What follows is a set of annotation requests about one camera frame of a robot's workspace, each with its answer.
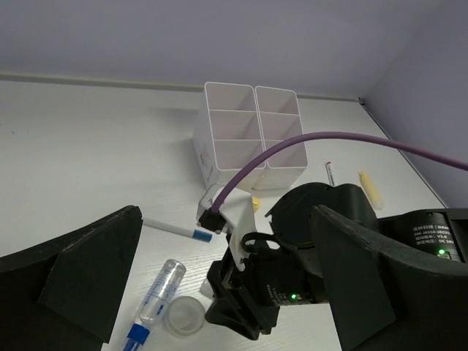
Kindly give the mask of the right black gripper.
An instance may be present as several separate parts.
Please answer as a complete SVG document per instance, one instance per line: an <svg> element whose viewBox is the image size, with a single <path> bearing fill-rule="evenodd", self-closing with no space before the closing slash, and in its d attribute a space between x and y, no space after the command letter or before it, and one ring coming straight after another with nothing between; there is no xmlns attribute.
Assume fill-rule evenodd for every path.
<svg viewBox="0 0 468 351"><path fill-rule="evenodd" d="M310 238L248 233L241 240L248 256L243 271L233 254L212 263L208 282L214 300L205 320L256 340L276 327L283 306L327 303L317 248Z"/></svg>

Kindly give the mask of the blue capped clear bottle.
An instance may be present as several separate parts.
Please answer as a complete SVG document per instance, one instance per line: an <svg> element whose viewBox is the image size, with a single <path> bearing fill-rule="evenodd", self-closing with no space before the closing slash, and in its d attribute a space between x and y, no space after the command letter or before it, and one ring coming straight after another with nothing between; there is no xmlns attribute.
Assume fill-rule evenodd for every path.
<svg viewBox="0 0 468 351"><path fill-rule="evenodd" d="M169 259L165 262L137 310L123 346L124 351L140 350L161 324L185 273L186 267L179 261Z"/></svg>

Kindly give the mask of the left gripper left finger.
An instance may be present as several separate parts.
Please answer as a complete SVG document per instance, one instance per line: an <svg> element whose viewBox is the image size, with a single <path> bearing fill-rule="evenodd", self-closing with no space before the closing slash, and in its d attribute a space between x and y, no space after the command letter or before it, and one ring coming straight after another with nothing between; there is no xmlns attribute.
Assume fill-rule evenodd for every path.
<svg viewBox="0 0 468 351"><path fill-rule="evenodd" d="M100 350L110 341L143 226L128 205L1 258L2 350Z"/></svg>

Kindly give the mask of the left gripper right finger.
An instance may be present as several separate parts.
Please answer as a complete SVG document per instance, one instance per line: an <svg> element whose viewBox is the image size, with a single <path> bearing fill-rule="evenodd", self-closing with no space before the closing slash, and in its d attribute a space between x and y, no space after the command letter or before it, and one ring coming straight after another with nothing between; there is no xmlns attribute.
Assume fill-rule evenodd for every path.
<svg viewBox="0 0 468 351"><path fill-rule="evenodd" d="M467 264L318 206L309 217L343 350L466 350Z"/></svg>

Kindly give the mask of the blue capped white marker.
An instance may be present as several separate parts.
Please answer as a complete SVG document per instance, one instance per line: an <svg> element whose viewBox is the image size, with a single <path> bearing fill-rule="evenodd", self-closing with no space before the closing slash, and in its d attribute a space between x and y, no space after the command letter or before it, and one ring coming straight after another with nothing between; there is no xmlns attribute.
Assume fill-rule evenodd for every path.
<svg viewBox="0 0 468 351"><path fill-rule="evenodd" d="M179 227L174 224L168 224L155 219L143 218L143 225L146 227L153 228L155 230L161 230L166 233L191 238L196 241L202 241L204 243L210 243L213 235L202 230L190 230L185 227Z"/></svg>

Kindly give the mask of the clear tape roll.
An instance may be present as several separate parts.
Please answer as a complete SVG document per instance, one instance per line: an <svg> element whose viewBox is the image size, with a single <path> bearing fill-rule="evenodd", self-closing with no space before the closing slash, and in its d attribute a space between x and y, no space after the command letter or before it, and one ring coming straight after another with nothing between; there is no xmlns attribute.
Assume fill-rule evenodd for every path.
<svg viewBox="0 0 468 351"><path fill-rule="evenodd" d="M198 333L205 324L205 309L198 299L180 296L168 306L164 316L167 331L180 339Z"/></svg>

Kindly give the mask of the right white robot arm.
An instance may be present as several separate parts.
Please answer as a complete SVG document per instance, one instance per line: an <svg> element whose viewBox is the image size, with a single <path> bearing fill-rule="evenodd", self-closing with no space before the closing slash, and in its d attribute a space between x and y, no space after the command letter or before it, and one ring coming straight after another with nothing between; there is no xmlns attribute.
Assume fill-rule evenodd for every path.
<svg viewBox="0 0 468 351"><path fill-rule="evenodd" d="M467 348L467 210L378 218L363 190L308 183L287 192L257 231L252 197L236 190L202 227L228 248L208 271L206 320L255 340L283 306L326 303L343 350Z"/></svg>

